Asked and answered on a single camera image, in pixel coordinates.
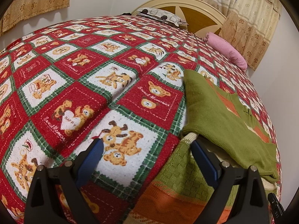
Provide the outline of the cream wooden headboard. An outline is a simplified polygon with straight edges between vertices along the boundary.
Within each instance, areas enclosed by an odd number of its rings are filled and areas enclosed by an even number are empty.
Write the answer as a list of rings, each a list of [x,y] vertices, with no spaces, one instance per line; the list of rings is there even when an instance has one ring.
[[[219,34],[226,21],[226,16],[201,0],[150,0],[138,6],[131,14],[137,15],[138,9],[145,7],[161,9],[177,15],[186,22],[178,28],[201,38],[204,38],[208,32]]]

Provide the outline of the white car print pillow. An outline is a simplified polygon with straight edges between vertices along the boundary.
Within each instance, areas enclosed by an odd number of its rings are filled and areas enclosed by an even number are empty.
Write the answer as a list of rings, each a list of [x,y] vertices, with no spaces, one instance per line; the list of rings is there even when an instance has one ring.
[[[151,18],[162,23],[173,24],[176,27],[179,27],[181,25],[188,25],[188,23],[184,19],[166,10],[143,7],[137,9],[136,11],[138,16]]]

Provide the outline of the beige patterned left curtain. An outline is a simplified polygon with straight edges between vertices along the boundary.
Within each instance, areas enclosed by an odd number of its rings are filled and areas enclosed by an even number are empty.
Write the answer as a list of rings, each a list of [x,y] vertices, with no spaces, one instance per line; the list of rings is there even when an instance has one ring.
[[[1,18],[1,35],[20,21],[69,6],[70,0],[13,0]]]

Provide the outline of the beige patterned curtain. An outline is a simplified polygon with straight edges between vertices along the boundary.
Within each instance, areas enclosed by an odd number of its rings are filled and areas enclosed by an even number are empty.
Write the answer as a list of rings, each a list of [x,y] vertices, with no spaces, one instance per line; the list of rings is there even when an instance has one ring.
[[[1,18],[1,35],[20,21],[69,6],[70,0],[13,0]]]
[[[220,37],[229,42],[256,70],[274,36],[281,16],[279,0],[201,0],[225,17]]]

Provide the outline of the red bear patchwork bedspread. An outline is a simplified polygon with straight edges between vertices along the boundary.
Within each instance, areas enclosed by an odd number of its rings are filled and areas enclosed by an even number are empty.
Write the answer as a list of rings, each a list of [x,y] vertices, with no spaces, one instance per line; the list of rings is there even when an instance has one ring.
[[[103,156],[81,191],[101,223],[126,223],[182,139],[187,69],[251,110],[277,147],[281,178],[276,133],[253,84],[203,39],[138,16],[73,20],[1,52],[1,202],[13,222],[24,222],[39,165],[60,166],[100,138]]]

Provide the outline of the beige patterned right curtain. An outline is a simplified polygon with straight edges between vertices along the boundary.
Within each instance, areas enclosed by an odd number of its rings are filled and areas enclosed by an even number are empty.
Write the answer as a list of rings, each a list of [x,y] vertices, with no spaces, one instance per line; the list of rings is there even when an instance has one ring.
[[[229,42],[256,70],[274,36],[281,16],[279,0],[201,0],[225,17],[220,37]]]

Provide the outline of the pink pillow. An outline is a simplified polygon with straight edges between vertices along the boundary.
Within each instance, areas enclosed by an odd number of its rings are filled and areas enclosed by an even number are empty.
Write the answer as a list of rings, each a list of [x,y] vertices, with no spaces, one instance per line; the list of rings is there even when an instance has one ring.
[[[214,50],[225,56],[230,63],[239,67],[243,72],[246,72],[247,62],[243,56],[225,39],[214,33],[208,32],[204,38],[204,41]]]

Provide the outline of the green orange knitted sweater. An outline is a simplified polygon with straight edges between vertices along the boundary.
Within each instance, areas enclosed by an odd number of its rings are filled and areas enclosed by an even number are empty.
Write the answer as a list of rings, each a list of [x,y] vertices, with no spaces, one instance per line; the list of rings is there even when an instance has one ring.
[[[212,196],[191,154],[194,133],[233,166],[257,167],[266,193],[279,193],[277,147],[237,94],[226,93],[206,76],[184,72],[187,122],[182,139],[159,174],[139,197],[126,223],[193,223]]]

